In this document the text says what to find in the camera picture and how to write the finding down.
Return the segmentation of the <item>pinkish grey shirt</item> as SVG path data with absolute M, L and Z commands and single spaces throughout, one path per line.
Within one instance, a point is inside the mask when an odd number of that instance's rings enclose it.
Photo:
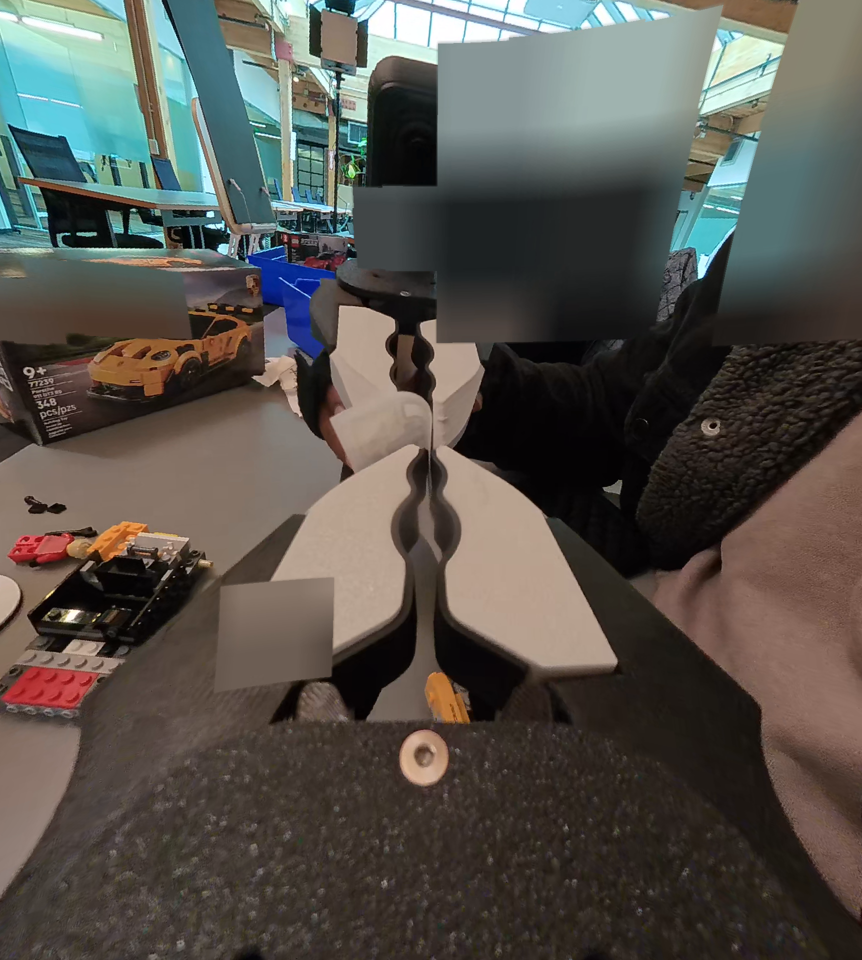
M 761 709 L 777 798 L 821 876 L 862 905 L 862 413 L 655 605 Z

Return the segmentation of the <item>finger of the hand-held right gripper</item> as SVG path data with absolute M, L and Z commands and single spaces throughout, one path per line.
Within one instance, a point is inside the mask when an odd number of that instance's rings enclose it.
M 399 334 L 396 320 L 363 306 L 340 306 L 337 341 L 330 353 L 332 384 L 346 410 L 394 394 Z
M 474 343 L 438 342 L 433 347 L 429 372 L 432 390 L 432 450 L 452 448 L 462 437 L 484 377 Z

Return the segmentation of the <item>red brick piece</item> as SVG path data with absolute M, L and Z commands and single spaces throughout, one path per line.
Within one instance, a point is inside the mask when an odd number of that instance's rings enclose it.
M 78 537 L 70 532 L 23 535 L 7 552 L 7 558 L 33 568 L 61 562 L 69 557 L 69 547 Z

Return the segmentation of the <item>grey desk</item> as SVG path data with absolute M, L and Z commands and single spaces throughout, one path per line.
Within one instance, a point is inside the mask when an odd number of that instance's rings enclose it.
M 33 636 L 27 610 L 63 575 L 9 561 L 20 536 L 146 522 L 188 536 L 225 571 L 338 476 L 277 386 L 249 383 L 48 447 L 0 426 L 0 574 L 24 599 L 0 630 L 0 675 Z M 27 496 L 67 510 L 29 514 Z M 0 897 L 51 821 L 78 748 L 75 726 L 0 716 Z

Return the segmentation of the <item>white crumpled paper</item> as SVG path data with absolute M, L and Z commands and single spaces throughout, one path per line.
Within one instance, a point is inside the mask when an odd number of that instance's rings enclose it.
M 298 364 L 294 356 L 269 358 L 264 371 L 254 375 L 252 380 L 266 388 L 279 386 L 293 414 L 301 419 L 304 417 L 298 396 Z

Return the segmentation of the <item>black brick car chassis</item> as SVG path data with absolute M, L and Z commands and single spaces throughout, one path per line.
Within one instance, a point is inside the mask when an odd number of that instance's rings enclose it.
M 185 606 L 212 561 L 189 537 L 116 524 L 32 607 L 34 637 L 0 676 L 0 714 L 80 720 L 138 647 Z

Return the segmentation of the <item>blue storage bin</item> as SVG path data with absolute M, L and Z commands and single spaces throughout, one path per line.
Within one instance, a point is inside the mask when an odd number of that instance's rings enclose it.
M 310 301 L 321 285 L 321 278 L 282 278 L 280 293 L 285 311 L 288 337 L 306 359 L 314 361 L 325 350 L 312 332 Z
M 246 262 L 259 270 L 260 288 L 265 305 L 284 306 L 281 279 L 290 266 L 286 246 L 273 246 L 257 250 L 246 257 Z

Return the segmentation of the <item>studio light panel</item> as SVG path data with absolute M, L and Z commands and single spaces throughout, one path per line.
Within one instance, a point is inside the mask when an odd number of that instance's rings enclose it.
M 309 2 L 308 51 L 323 69 L 354 76 L 367 66 L 368 23 L 356 10 L 356 1 Z

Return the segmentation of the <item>black fleece jacket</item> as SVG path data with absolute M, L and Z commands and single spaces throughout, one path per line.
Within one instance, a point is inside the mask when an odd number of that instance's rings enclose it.
M 671 317 L 624 342 L 638 389 L 625 419 L 642 478 L 621 571 L 677 570 L 719 544 L 862 411 L 862 340 L 714 345 L 733 235 Z

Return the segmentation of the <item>black office chair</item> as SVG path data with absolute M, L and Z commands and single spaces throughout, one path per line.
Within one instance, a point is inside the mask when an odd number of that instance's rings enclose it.
M 86 184 L 73 151 L 64 137 L 54 137 L 8 125 L 11 138 L 20 150 L 34 179 Z M 101 201 L 88 196 L 40 188 L 48 215 L 52 245 L 68 236 L 71 247 L 113 248 L 117 246 L 109 211 Z

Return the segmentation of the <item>orange and black brick assembly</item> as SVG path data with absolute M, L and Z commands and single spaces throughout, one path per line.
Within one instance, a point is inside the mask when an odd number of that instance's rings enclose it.
M 428 675 L 425 682 L 425 700 L 435 722 L 469 724 L 473 711 L 469 692 L 443 672 Z

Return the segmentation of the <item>black leaning board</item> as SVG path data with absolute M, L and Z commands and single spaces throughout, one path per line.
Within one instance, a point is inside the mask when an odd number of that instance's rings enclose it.
M 276 222 L 253 128 L 212 1 L 165 1 L 197 98 L 193 114 L 213 193 L 227 222 L 272 229 Z

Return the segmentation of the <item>red toy set box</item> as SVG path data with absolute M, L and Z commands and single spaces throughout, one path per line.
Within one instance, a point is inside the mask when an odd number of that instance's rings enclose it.
M 275 239 L 290 263 L 335 273 L 357 257 L 353 236 L 345 233 L 310 233 L 280 229 Z

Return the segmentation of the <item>toy car set box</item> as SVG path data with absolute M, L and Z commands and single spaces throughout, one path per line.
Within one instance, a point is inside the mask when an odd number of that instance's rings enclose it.
M 41 447 L 265 368 L 260 269 L 209 249 L 0 249 L 0 425 Z

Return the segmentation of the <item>long wooden background table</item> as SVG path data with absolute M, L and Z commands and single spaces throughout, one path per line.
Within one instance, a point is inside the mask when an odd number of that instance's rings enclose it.
M 122 215 L 129 225 L 132 210 L 154 211 L 162 221 L 164 244 L 181 249 L 184 236 L 176 230 L 188 230 L 191 248 L 204 246 L 202 230 L 211 222 L 211 214 L 221 212 L 218 199 L 209 193 L 167 191 L 130 186 L 114 186 L 28 176 L 17 182 L 41 191 L 48 216 L 56 213 L 70 228 L 65 235 L 92 234 L 100 245 L 116 248 L 117 237 L 110 219 L 112 211 Z

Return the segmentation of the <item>person's right hand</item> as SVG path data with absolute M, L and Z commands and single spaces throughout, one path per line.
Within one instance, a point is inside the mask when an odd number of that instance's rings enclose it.
M 338 391 L 333 385 L 329 385 L 318 407 L 317 426 L 320 438 L 323 439 L 341 463 L 340 482 L 344 482 L 354 474 L 354 470 L 348 463 L 346 451 L 332 423 L 333 419 L 344 413 L 345 410 L 345 404 L 342 402 Z

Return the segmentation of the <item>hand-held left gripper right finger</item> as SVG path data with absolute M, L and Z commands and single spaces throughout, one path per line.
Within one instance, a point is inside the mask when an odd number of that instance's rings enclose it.
M 461 685 L 614 673 L 617 655 L 542 511 L 451 448 L 430 465 L 443 671 Z

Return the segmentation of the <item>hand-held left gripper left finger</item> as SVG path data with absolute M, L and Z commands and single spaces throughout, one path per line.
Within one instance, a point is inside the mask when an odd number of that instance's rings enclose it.
M 426 466 L 426 451 L 407 445 L 342 481 L 307 511 L 270 577 L 332 582 L 335 666 L 397 630 L 410 613 L 408 554 Z

